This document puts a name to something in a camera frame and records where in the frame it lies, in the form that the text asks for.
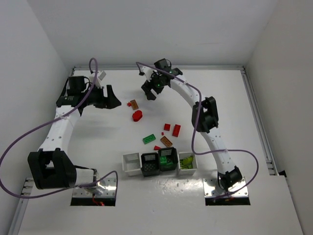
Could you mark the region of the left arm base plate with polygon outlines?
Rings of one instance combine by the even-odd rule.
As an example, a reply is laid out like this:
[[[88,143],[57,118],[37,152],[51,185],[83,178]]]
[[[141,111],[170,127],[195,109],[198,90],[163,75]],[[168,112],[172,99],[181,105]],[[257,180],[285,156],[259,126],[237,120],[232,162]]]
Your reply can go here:
[[[117,179],[105,178],[94,187],[73,189],[72,198],[114,198],[116,196]]]

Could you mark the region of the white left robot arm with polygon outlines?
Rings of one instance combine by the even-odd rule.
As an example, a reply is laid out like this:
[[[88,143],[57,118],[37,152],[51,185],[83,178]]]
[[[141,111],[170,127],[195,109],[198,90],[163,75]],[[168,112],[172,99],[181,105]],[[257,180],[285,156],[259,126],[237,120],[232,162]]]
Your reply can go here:
[[[27,161],[38,189],[73,188],[92,183],[96,170],[75,166],[67,155],[74,126],[87,106],[113,109],[121,105],[112,86],[96,81],[95,86],[85,76],[69,77],[56,102],[56,122],[51,125],[38,151]]]

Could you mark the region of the lime square lego brick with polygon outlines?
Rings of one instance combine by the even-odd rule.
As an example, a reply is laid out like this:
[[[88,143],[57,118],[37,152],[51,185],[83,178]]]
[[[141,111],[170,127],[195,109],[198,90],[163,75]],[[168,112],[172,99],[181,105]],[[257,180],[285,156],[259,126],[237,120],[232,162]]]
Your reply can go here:
[[[194,157],[190,156],[184,159],[180,159],[179,163],[180,163],[180,168],[181,169],[193,169],[193,160]]]

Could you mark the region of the green long lego brick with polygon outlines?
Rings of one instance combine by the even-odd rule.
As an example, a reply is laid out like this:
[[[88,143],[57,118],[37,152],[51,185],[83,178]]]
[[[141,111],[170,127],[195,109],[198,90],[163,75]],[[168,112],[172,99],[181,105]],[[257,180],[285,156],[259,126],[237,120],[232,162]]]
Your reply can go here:
[[[148,143],[151,143],[151,142],[155,141],[156,137],[155,137],[154,134],[151,134],[151,135],[148,135],[148,136],[144,137],[142,140],[143,140],[144,144],[148,144]]]

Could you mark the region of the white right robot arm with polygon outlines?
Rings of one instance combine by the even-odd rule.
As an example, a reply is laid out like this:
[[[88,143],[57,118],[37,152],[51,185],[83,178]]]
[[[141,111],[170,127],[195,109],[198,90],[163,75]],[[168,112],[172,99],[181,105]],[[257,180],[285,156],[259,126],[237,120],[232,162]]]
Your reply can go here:
[[[195,134],[198,132],[206,140],[217,165],[219,187],[228,191],[230,187],[242,180],[242,174],[227,152],[226,146],[218,130],[219,116],[214,97],[202,97],[201,91],[190,84],[178,68],[172,68],[166,59],[149,66],[137,62],[139,75],[146,81],[141,86],[147,100],[155,100],[168,86],[176,91],[192,108],[192,152],[195,153]]]

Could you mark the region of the orange brown lego brick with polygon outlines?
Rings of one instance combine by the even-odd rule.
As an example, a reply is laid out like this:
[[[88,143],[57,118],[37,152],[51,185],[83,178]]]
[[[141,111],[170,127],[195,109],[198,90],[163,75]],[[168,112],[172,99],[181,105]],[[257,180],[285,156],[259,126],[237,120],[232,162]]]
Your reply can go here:
[[[137,104],[135,99],[131,100],[130,104],[131,104],[131,107],[132,107],[133,110],[139,109],[138,104]]]

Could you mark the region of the green upside-down lego brick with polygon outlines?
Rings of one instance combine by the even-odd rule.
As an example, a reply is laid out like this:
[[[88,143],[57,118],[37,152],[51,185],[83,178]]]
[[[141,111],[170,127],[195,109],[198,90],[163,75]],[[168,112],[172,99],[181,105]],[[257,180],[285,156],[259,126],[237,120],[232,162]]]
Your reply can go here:
[[[166,156],[161,156],[160,157],[160,165],[167,165],[168,164],[168,160]]]

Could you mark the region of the green square lego brick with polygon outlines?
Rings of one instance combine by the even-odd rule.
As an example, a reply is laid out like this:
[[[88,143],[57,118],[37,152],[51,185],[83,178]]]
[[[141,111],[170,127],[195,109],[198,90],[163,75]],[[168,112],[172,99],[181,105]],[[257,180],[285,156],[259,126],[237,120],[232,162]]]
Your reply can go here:
[[[175,164],[166,164],[166,165],[162,165],[161,170],[162,171],[171,171],[174,170],[176,168]]]

